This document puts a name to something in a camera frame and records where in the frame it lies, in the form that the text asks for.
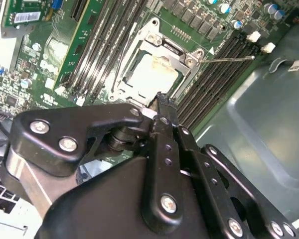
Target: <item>white connector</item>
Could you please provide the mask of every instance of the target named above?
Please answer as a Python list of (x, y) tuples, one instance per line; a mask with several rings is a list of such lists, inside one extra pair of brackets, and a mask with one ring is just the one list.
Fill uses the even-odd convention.
[(267, 45), (265, 45), (261, 48), (261, 51), (265, 52), (265, 53), (272, 53), (272, 51), (274, 50), (275, 47), (276, 47), (275, 44), (273, 44), (272, 42), (269, 42)]
[(247, 40), (249, 40), (251, 42), (256, 42), (256, 41), (258, 41), (260, 36), (261, 36), (261, 34), (259, 32), (254, 31), (253, 33), (251, 33), (250, 35), (247, 36)]

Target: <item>motherboard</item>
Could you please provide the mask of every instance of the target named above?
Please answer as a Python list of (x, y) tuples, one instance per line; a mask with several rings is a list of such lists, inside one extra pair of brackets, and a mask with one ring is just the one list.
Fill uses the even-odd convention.
[[(299, 17), (299, 0), (8, 1), (0, 111), (128, 102), (157, 92), (198, 131)], [(3, 40), (10, 40), (7, 46)], [(217, 59), (241, 59), (217, 61)]]

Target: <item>wire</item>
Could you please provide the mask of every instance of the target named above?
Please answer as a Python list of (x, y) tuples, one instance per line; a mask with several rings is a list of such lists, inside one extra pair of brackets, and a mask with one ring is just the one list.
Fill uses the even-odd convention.
[(254, 60), (255, 56), (245, 56), (242, 58), (220, 58), (212, 60), (201, 60), (200, 63), (213, 63), (213, 62), (236, 62), (236, 61), (251, 61)]

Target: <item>gray metal panel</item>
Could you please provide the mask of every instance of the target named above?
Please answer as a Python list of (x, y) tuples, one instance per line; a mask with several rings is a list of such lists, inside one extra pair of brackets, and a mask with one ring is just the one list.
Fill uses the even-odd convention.
[[(273, 56), (299, 59), (299, 25)], [(254, 71), (200, 132), (290, 220), (299, 219), (299, 71)]]

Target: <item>robotic arm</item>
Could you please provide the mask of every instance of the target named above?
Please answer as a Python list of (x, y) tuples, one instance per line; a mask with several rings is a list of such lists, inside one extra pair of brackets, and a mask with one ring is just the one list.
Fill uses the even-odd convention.
[[(80, 164), (123, 150), (133, 157), (77, 185)], [(299, 238), (216, 147), (197, 146), (164, 94), (142, 110), (21, 113), (0, 176), (44, 218), (38, 239)]]

